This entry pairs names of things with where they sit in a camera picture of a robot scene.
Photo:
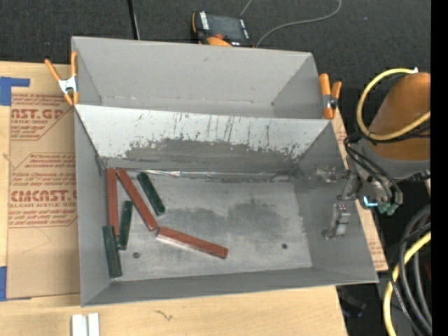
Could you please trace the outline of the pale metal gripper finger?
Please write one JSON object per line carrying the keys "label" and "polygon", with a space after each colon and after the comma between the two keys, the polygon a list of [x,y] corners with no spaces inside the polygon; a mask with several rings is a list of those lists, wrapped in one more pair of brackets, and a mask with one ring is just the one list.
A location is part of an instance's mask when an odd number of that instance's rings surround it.
{"label": "pale metal gripper finger", "polygon": [[316,176],[326,183],[336,183],[347,178],[347,173],[336,168],[318,168]]}
{"label": "pale metal gripper finger", "polygon": [[345,203],[337,203],[333,205],[332,215],[329,227],[322,231],[325,239],[335,239],[343,237],[347,232],[347,226],[351,217],[351,212]]}

